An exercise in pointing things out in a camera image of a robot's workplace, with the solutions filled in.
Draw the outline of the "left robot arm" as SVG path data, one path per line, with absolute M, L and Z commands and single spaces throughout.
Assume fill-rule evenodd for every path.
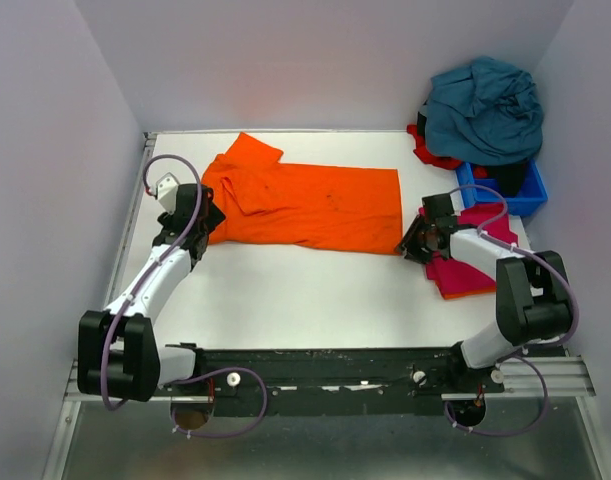
M 82 393 L 145 402 L 158 387 L 194 373 L 194 348 L 158 341 L 154 323 L 202 259 L 209 235 L 225 214 L 207 186 L 175 185 L 158 201 L 164 206 L 158 217 L 161 231 L 145 265 L 126 291 L 79 321 L 77 387 Z

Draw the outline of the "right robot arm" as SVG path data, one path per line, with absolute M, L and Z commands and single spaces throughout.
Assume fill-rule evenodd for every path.
M 579 307 L 564 263 L 553 251 L 533 252 L 492 236 L 488 227 L 508 213 L 500 210 L 478 225 L 456 213 L 451 194 L 422 199 L 422 211 L 397 246 L 407 260 L 427 265 L 433 260 L 467 264 L 495 281 L 495 317 L 456 349 L 468 369 L 488 368 L 531 345 L 558 346 L 575 333 Z

